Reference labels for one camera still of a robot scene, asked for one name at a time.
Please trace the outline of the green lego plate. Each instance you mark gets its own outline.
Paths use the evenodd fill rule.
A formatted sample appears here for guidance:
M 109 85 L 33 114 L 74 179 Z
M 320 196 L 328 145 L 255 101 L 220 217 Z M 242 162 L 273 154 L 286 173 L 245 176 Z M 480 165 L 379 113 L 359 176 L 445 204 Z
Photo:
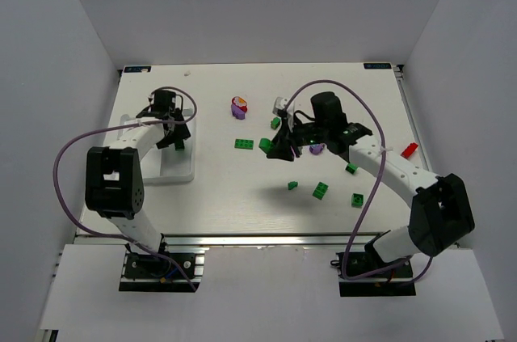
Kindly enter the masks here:
M 234 141 L 234 148 L 239 150 L 252 150 L 254 149 L 254 141 L 250 139 L 237 138 Z

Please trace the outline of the purple red flower lego figure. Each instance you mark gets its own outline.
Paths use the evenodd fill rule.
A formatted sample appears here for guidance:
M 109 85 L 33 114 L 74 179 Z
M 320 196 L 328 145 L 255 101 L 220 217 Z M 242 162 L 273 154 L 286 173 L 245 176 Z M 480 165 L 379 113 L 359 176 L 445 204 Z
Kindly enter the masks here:
M 231 101 L 231 112 L 234 118 L 245 120 L 247 113 L 247 102 L 240 96 L 235 96 Z

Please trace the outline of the green curved lego brick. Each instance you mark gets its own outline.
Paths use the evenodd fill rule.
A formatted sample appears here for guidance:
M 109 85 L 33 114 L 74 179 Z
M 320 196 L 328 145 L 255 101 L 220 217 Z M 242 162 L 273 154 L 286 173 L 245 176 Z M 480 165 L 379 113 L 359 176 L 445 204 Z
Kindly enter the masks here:
M 174 144 L 174 148 L 175 148 L 177 151 L 183 151 L 183 150 L 185 150 L 185 144 L 184 144 L 184 141 L 177 141 L 177 142 Z

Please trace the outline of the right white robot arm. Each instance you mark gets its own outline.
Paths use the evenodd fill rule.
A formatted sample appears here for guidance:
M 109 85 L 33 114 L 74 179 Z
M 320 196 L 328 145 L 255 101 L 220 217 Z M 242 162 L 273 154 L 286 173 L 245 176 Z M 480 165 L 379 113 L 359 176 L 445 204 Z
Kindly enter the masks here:
M 380 266 L 423 253 L 437 256 L 475 228 L 464 181 L 457 175 L 437 175 L 382 148 L 372 131 L 351 123 L 338 96 L 327 91 L 311 99 L 313 117 L 302 123 L 293 105 L 277 98 L 273 112 L 280 128 L 266 150 L 267 158 L 293 161 L 301 147 L 317 143 L 371 175 L 395 192 L 410 208 L 406 226 L 381 234 L 365 251 Z

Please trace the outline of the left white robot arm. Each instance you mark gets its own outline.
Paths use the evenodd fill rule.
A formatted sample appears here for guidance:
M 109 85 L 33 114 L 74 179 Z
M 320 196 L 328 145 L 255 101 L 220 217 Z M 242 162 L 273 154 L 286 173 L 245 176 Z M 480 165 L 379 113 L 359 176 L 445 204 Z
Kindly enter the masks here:
M 185 154 L 192 138 L 184 114 L 184 96 L 157 89 L 149 105 L 126 120 L 121 134 L 107 146 L 95 146 L 86 155 L 86 207 L 116 226 L 130 248 L 159 252 L 163 235 L 144 212 L 145 182 L 141 161 L 151 151 L 169 160 L 170 153 Z

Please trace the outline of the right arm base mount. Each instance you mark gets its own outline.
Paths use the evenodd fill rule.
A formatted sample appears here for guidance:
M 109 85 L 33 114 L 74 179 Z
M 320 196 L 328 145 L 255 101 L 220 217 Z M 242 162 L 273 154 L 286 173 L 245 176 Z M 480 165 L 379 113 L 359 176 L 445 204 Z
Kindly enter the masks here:
M 376 261 L 366 252 L 351 252 L 347 259 L 346 273 L 349 277 L 367 274 L 366 277 L 356 280 L 347 280 L 342 272 L 344 253 L 338 252 L 330 261 L 330 266 L 338 274 L 338 287 L 341 298 L 388 298 L 413 297 L 416 295 L 412 281 L 413 269 L 406 261 L 399 268 L 372 274 L 380 268 Z

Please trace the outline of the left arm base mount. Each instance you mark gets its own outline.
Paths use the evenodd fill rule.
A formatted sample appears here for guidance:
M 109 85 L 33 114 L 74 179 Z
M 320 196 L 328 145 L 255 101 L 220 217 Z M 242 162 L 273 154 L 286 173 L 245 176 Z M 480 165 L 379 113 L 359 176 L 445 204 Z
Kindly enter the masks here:
M 182 268 L 198 288 L 204 269 L 204 251 L 179 250 L 166 252 Z M 179 269 L 169 261 L 149 254 L 126 252 L 120 274 L 120 292 L 131 293 L 194 293 L 195 290 Z

